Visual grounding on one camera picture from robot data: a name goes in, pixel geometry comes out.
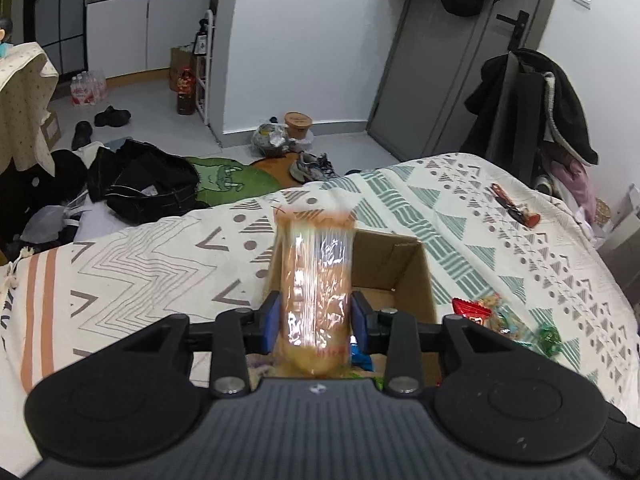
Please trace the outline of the patterned bed blanket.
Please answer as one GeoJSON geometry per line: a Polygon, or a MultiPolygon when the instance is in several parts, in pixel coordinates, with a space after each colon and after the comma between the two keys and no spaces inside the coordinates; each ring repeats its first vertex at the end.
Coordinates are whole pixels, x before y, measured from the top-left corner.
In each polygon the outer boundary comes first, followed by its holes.
{"type": "Polygon", "coordinates": [[[39,453],[23,418],[42,378],[168,315],[284,304],[288,375],[347,366],[347,298],[423,322],[454,300],[639,418],[638,324],[574,214],[484,159],[446,154],[24,254],[1,270],[1,465],[39,453]]]}

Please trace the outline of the black spray bottle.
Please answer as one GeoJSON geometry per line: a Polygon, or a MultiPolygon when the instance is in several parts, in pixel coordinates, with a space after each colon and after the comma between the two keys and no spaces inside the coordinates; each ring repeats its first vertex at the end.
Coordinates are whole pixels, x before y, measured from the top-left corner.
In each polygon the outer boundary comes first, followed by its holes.
{"type": "Polygon", "coordinates": [[[207,54],[208,19],[201,18],[198,24],[200,24],[200,29],[194,38],[193,54],[195,56],[204,56],[207,54]]]}

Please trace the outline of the water bottle pack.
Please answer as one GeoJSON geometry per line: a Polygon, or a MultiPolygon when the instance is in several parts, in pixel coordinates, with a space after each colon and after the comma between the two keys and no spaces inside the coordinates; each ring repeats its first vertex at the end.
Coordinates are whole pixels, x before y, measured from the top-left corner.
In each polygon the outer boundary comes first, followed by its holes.
{"type": "Polygon", "coordinates": [[[100,70],[85,70],[70,81],[73,106],[96,105],[107,98],[107,84],[100,70]]]}

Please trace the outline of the grey sneaker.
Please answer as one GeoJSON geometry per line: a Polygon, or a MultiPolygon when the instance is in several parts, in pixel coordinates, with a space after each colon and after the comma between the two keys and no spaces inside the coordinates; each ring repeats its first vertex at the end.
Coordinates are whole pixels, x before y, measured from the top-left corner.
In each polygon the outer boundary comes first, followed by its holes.
{"type": "Polygon", "coordinates": [[[307,152],[297,154],[288,172],[299,183],[326,181],[338,177],[326,154],[316,156],[307,152]]]}

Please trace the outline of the green crocodile rug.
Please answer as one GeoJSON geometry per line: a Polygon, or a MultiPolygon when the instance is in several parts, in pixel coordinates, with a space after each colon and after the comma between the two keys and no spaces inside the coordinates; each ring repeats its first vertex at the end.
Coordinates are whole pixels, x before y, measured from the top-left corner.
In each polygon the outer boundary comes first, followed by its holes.
{"type": "Polygon", "coordinates": [[[196,199],[215,207],[280,190],[280,182],[268,172],[222,157],[187,157],[200,178],[196,199]]]}

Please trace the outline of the plastic bag on floor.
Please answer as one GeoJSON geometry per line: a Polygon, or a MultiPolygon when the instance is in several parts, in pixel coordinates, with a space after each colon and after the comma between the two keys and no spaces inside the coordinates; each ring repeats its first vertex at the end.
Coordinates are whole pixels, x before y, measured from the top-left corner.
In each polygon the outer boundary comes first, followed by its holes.
{"type": "Polygon", "coordinates": [[[250,139],[254,150],[265,158],[279,158],[292,152],[294,142],[288,136],[285,125],[271,117],[260,124],[250,139]]]}

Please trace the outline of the red snack packet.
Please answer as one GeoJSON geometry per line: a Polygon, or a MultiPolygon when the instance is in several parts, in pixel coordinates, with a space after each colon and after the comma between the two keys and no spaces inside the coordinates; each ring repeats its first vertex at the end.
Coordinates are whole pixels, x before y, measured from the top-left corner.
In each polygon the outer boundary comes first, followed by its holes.
{"type": "Polygon", "coordinates": [[[492,311],[477,302],[454,298],[451,300],[454,314],[462,316],[478,325],[487,327],[492,311]]]}

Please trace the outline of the grey door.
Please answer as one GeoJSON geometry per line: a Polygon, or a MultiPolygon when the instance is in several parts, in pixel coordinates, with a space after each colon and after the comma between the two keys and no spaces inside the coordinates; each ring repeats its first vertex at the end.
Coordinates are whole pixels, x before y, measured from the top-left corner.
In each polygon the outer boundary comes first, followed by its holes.
{"type": "Polygon", "coordinates": [[[457,151],[474,115],[480,69],[511,48],[536,49],[554,0],[485,0],[459,18],[440,0],[406,0],[367,125],[400,160],[457,151]]]}

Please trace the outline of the cartoon doll figure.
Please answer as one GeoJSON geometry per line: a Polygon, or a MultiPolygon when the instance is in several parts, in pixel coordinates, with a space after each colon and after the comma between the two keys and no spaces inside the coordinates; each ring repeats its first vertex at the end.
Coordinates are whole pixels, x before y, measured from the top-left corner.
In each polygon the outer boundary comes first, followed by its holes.
{"type": "Polygon", "coordinates": [[[6,52],[12,47],[12,44],[10,44],[12,30],[12,20],[10,18],[0,18],[0,58],[4,58],[6,52]]]}

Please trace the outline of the black clothes on floor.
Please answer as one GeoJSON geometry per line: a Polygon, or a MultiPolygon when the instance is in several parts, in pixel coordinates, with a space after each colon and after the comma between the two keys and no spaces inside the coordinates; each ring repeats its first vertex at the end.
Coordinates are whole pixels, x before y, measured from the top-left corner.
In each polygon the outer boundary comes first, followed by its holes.
{"type": "Polygon", "coordinates": [[[69,150],[54,152],[53,161],[54,176],[38,166],[20,171],[14,164],[1,175],[1,252],[8,259],[26,245],[21,235],[37,211],[67,206],[82,192],[132,224],[206,206],[198,199],[200,177],[194,166],[149,143],[128,139],[114,152],[99,148],[90,165],[69,150]]]}

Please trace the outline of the white kitchen cabinet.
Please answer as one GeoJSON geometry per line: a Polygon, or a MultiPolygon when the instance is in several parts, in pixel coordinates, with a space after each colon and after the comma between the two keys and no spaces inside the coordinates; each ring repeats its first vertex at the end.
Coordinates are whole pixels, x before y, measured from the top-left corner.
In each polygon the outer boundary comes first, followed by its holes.
{"type": "Polygon", "coordinates": [[[171,50],[190,44],[210,0],[89,0],[89,70],[107,78],[164,70],[171,50]]]}

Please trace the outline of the orange biscuit snack pack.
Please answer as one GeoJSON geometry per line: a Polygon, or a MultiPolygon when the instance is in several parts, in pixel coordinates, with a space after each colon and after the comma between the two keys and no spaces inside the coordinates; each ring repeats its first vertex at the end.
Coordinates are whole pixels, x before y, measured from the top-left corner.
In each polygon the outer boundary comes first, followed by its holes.
{"type": "Polygon", "coordinates": [[[292,375],[331,377],[350,361],[355,221],[344,212],[278,211],[270,273],[281,294],[277,352],[292,375]]]}

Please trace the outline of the round cookie snack pack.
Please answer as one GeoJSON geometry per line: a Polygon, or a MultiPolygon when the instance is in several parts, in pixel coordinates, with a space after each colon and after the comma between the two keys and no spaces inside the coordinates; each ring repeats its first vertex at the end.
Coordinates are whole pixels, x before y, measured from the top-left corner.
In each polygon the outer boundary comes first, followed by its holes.
{"type": "Polygon", "coordinates": [[[522,320],[497,294],[480,300],[480,305],[490,311],[484,326],[519,344],[531,344],[533,334],[522,320]]]}

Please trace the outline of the blue snack packet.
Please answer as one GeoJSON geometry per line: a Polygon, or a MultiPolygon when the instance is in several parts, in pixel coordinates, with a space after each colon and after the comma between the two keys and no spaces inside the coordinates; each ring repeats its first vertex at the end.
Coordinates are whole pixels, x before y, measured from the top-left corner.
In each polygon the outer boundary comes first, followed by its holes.
{"type": "Polygon", "coordinates": [[[361,368],[365,372],[374,371],[371,357],[360,350],[357,339],[354,335],[350,336],[349,338],[349,348],[350,362],[352,363],[352,366],[361,368]]]}

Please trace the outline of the green candy wrapper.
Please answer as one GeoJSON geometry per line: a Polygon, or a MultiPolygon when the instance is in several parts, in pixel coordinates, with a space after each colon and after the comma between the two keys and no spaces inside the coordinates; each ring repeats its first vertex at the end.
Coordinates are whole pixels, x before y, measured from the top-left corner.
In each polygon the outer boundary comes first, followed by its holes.
{"type": "Polygon", "coordinates": [[[536,331],[536,344],[542,354],[553,359],[561,351],[562,338],[554,325],[544,323],[536,331]]]}

